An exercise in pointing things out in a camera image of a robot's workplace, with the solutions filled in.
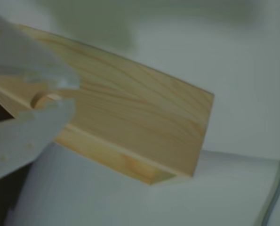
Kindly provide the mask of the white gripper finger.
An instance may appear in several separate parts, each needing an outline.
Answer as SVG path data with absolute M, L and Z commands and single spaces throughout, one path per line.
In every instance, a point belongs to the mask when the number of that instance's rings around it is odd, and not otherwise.
M 72 99 L 50 101 L 0 122 L 0 179 L 34 161 L 75 114 Z
M 80 80 L 51 51 L 0 17 L 0 75 L 47 81 L 56 89 L 78 89 Z

